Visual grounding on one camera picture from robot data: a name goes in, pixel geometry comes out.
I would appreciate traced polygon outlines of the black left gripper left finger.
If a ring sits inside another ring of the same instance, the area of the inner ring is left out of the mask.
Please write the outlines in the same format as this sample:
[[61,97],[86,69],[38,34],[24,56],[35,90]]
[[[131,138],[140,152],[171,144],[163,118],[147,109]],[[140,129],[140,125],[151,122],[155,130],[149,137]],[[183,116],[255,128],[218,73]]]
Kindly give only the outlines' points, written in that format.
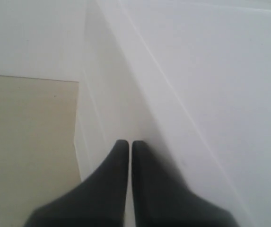
[[117,140],[80,185],[36,209],[26,227],[122,227],[128,187],[129,143]]

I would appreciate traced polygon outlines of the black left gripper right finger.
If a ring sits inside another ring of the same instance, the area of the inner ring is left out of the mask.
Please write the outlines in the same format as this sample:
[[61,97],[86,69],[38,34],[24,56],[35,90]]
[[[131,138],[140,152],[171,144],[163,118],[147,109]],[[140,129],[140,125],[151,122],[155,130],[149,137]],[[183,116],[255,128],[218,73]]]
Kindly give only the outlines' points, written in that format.
[[195,195],[163,167],[147,143],[132,143],[131,184],[138,227],[235,227],[230,212]]

